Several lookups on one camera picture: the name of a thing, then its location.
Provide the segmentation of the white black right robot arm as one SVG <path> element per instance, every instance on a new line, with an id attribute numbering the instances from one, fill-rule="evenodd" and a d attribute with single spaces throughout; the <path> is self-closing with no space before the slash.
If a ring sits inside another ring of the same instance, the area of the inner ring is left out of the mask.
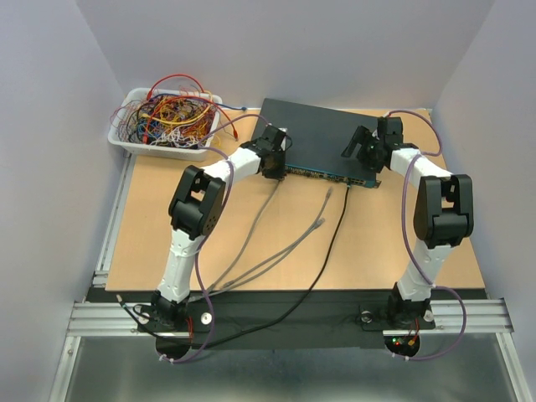
<path id="1" fill-rule="evenodd" d="M 446 258 L 474 228 L 472 179 L 454 174 L 430 160 L 431 154 L 405 142 L 400 118 L 389 112 L 374 130 L 359 126 L 343 157 L 355 156 L 368 170 L 384 168 L 403 176 L 403 188 L 417 190 L 414 245 L 406 244 L 410 262 L 395 283 L 381 317 L 403 327 L 425 317 L 436 277 Z"/>

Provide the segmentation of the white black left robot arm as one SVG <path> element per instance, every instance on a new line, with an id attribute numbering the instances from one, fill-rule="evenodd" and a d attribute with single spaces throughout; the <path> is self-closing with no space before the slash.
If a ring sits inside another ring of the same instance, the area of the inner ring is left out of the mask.
<path id="1" fill-rule="evenodd" d="M 151 299 L 152 317 L 166 329 L 179 329 L 186 322 L 195 258 L 218 223 L 232 186 L 258 173 L 282 179 L 287 138 L 284 129 L 268 125 L 260 137 L 242 143 L 230 156 L 184 169 L 168 207 L 172 239 L 167 264 Z"/>

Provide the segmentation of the teal network switch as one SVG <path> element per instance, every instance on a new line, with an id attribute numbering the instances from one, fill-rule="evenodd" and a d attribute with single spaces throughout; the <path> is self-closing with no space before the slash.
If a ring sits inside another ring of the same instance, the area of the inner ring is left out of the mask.
<path id="1" fill-rule="evenodd" d="M 377 118 L 364 114 L 264 99 L 260 114 L 290 137 L 286 173 L 377 188 L 376 173 L 356 158 L 360 146 L 351 145 L 357 128 L 372 131 Z"/>

